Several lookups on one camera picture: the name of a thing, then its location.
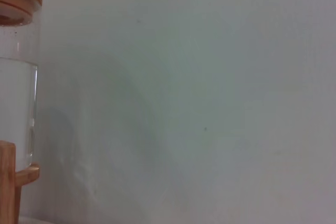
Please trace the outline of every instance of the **bamboo lid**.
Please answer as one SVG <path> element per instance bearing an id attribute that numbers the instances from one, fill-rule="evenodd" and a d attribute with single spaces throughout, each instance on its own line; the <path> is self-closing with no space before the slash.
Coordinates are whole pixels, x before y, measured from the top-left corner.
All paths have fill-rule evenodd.
<path id="1" fill-rule="evenodd" d="M 42 0 L 0 0 L 0 26 L 29 24 Z"/>

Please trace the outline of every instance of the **clear water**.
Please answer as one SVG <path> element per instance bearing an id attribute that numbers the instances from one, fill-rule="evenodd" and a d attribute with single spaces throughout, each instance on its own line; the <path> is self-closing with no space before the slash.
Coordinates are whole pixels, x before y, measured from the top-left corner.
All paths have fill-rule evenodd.
<path id="1" fill-rule="evenodd" d="M 16 145 L 16 170 L 32 162 L 37 66 L 0 58 L 0 140 Z"/>

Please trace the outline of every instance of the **glass jar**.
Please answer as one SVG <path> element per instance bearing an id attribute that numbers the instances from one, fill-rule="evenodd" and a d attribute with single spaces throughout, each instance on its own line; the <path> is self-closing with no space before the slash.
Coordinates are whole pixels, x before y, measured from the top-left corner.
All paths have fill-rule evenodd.
<path id="1" fill-rule="evenodd" d="M 42 0 L 0 0 L 0 140 L 32 162 Z"/>

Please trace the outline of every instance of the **wooden leg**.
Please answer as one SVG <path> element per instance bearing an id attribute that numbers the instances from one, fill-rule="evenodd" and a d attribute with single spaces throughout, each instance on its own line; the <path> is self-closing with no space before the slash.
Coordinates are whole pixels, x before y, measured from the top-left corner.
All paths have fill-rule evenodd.
<path id="1" fill-rule="evenodd" d="M 0 141 L 0 223 L 14 224 L 15 145 Z"/>
<path id="2" fill-rule="evenodd" d="M 19 213 L 20 213 L 20 200 L 21 200 L 21 187 L 15 187 L 15 224 L 19 223 Z"/>

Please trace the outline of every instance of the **bamboo stand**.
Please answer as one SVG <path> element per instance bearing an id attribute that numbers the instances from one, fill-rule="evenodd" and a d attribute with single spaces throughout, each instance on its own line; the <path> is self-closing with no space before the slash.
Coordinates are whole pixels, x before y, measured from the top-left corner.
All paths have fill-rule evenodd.
<path id="1" fill-rule="evenodd" d="M 18 224 L 21 188 L 39 175 L 38 164 L 15 172 L 15 144 L 0 141 L 0 224 Z"/>

